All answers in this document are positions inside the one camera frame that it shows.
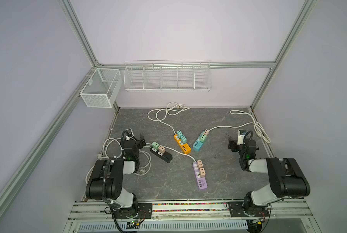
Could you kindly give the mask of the black power strip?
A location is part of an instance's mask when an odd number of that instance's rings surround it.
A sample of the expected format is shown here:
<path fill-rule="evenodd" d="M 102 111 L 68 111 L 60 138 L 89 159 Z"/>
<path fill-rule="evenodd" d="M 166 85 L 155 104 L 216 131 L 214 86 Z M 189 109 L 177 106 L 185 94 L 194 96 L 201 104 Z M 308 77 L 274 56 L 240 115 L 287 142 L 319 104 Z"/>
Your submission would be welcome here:
<path fill-rule="evenodd" d="M 156 155 L 166 163 L 170 163 L 173 159 L 173 156 L 168 152 L 161 153 L 158 149 L 155 149 L 153 147 L 150 148 L 150 151 L 152 154 Z"/>

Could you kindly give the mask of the teal charger plug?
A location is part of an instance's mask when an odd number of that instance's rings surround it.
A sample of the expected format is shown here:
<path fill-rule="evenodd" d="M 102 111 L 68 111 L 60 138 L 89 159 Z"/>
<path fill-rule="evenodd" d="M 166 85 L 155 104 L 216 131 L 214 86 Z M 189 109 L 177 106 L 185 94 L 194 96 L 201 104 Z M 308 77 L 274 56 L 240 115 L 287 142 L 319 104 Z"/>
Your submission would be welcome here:
<path fill-rule="evenodd" d="M 182 136 L 183 136 L 182 132 L 181 132 L 181 131 L 177 131 L 177 136 L 178 136 L 179 138 L 182 138 Z"/>
<path fill-rule="evenodd" d="M 186 144 L 186 143 L 187 143 L 187 139 L 186 139 L 186 137 L 185 137 L 184 135 L 182 135 L 182 136 L 180 137 L 180 140 L 181 140 L 181 142 L 182 142 L 183 144 Z"/>

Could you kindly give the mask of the orange power strip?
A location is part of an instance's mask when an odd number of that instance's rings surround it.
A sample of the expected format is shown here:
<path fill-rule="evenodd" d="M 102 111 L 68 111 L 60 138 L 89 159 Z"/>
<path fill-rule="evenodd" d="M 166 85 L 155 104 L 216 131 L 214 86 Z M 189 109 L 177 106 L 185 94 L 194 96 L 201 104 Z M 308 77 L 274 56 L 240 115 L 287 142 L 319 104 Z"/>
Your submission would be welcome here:
<path fill-rule="evenodd" d="M 188 155 L 191 152 L 191 148 L 187 143 L 183 143 L 177 134 L 174 135 L 174 138 L 178 144 L 178 146 L 182 149 L 183 153 Z"/>

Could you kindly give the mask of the green USB charger plug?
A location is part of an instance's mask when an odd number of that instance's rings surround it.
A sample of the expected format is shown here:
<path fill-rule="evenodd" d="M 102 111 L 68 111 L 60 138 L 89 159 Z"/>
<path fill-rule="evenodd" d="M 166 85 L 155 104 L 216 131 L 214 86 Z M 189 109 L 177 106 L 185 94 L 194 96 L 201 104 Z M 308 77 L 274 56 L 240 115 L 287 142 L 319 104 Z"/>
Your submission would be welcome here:
<path fill-rule="evenodd" d="M 153 143 L 152 143 L 152 147 L 153 147 L 154 149 L 156 149 L 156 150 L 159 148 L 159 146 L 160 146 L 160 145 L 159 145 L 157 142 L 153 142 Z"/>

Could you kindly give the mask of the pink USB charger plug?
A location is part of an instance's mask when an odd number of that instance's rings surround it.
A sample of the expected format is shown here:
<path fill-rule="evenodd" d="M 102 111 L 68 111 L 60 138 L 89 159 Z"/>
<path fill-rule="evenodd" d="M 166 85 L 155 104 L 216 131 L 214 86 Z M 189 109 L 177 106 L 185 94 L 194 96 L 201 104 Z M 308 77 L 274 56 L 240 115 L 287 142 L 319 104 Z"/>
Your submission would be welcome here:
<path fill-rule="evenodd" d="M 160 145 L 160 146 L 158 147 L 158 151 L 159 151 L 161 154 L 164 154 L 165 151 L 166 151 L 166 149 L 165 149 L 164 146 Z"/>

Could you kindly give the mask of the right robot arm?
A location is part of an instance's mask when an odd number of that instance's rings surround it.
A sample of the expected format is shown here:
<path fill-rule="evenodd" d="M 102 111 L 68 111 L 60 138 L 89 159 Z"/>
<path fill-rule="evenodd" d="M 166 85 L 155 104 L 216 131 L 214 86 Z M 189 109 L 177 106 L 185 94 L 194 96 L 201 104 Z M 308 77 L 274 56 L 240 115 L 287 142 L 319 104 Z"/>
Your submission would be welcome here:
<path fill-rule="evenodd" d="M 248 192 L 242 204 L 243 211 L 254 215 L 272 203 L 285 198 L 307 197 L 310 185 L 294 158 L 257 158 L 259 149 L 252 131 L 238 130 L 237 139 L 228 139 L 228 149 L 239 154 L 239 164 L 243 171 L 268 175 L 269 184 Z"/>

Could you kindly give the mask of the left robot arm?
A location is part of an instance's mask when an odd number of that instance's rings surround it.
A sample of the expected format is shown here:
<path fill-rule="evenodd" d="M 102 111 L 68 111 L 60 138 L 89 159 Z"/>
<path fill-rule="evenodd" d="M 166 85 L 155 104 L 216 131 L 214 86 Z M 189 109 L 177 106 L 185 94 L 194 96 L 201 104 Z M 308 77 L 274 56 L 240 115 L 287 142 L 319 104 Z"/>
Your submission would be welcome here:
<path fill-rule="evenodd" d="M 146 145 L 145 138 L 123 136 L 120 158 L 101 159 L 95 162 L 85 194 L 88 199 L 103 201 L 111 210 L 136 215 L 138 200 L 135 194 L 123 188 L 123 176 L 137 173 L 140 167 L 139 150 Z"/>

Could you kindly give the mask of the green plug on teal strip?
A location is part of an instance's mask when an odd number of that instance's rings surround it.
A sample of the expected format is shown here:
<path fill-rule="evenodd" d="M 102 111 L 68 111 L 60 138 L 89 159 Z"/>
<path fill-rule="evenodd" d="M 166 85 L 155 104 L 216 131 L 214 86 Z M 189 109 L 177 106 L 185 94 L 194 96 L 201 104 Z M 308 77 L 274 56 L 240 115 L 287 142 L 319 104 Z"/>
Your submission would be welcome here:
<path fill-rule="evenodd" d="M 205 141 L 206 137 L 207 136 L 205 134 L 201 134 L 201 136 L 198 138 L 198 140 L 203 143 Z"/>

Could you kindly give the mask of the pink plug purple strip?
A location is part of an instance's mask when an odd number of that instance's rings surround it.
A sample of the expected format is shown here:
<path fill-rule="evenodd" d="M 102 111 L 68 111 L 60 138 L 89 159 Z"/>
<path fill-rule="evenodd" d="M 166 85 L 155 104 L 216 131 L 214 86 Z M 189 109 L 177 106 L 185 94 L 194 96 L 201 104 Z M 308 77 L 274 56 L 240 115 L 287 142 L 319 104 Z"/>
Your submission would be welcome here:
<path fill-rule="evenodd" d="M 204 178 L 206 176 L 206 172 L 204 168 L 199 169 L 199 176 L 200 178 Z"/>
<path fill-rule="evenodd" d="M 196 161 L 196 163 L 199 169 L 203 167 L 203 162 L 201 160 Z"/>

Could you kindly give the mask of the pink plug lower purple strip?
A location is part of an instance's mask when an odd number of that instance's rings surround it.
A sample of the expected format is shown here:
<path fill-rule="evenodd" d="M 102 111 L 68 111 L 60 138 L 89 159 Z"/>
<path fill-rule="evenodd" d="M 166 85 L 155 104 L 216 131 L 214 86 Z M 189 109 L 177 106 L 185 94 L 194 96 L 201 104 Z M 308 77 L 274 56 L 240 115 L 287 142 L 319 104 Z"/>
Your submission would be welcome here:
<path fill-rule="evenodd" d="M 200 178 L 204 178 L 206 176 L 206 172 L 204 168 L 199 169 L 199 176 Z"/>

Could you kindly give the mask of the teal power strip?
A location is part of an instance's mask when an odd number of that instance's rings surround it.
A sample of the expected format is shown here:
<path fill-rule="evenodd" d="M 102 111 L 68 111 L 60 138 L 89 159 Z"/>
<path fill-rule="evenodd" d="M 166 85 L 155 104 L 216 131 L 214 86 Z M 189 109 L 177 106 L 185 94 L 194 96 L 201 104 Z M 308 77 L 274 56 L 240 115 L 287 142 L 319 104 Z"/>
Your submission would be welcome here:
<path fill-rule="evenodd" d="M 193 149 L 195 150 L 195 151 L 200 151 L 200 149 L 202 148 L 202 145 L 204 144 L 204 142 L 206 141 L 206 139 L 205 139 L 205 141 L 202 143 L 202 142 L 200 142 L 199 140 L 198 140 L 198 138 L 197 138 L 197 140 L 195 141 L 195 143 L 193 144 Z"/>

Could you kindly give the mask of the purple power strip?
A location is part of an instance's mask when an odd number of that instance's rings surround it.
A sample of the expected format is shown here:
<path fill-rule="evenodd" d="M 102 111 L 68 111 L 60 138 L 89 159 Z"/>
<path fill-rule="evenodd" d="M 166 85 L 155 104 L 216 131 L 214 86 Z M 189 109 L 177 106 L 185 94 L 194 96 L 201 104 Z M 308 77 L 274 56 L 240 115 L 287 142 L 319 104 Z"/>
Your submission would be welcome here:
<path fill-rule="evenodd" d="M 200 190 L 207 189 L 208 185 L 207 185 L 206 177 L 200 178 L 200 176 L 199 176 L 199 168 L 197 167 L 197 163 L 196 162 L 193 162 L 193 169 L 194 169 L 194 175 L 195 175 L 195 178 L 196 178 L 196 182 L 197 182 L 198 188 Z"/>

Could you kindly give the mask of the small white mesh basket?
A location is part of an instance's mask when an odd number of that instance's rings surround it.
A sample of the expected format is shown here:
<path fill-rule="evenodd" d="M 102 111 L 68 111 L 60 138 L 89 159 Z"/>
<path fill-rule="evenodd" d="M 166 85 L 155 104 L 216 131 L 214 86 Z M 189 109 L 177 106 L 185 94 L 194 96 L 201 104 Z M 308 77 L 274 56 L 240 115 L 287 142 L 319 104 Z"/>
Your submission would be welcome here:
<path fill-rule="evenodd" d="M 122 84 L 119 69 L 95 69 L 80 96 L 87 107 L 112 108 Z"/>

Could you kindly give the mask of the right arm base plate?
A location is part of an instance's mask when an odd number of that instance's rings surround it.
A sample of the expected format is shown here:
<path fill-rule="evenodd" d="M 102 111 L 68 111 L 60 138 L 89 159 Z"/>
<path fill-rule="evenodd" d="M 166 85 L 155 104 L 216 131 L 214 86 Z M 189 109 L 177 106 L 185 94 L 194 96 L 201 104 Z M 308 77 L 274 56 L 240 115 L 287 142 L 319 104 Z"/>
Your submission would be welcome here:
<path fill-rule="evenodd" d="M 233 201 L 226 204 L 231 217 L 268 217 L 270 216 L 267 206 L 247 205 L 244 201 Z"/>

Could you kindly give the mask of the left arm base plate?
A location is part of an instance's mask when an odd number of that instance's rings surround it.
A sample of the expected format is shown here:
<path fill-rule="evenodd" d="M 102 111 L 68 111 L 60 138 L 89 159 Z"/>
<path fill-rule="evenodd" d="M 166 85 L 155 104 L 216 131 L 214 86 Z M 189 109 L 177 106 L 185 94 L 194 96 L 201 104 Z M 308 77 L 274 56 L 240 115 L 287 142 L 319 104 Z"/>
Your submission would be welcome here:
<path fill-rule="evenodd" d="M 113 213 L 116 219 L 150 219 L 153 213 L 153 204 L 138 202 L 130 208 L 114 210 Z"/>

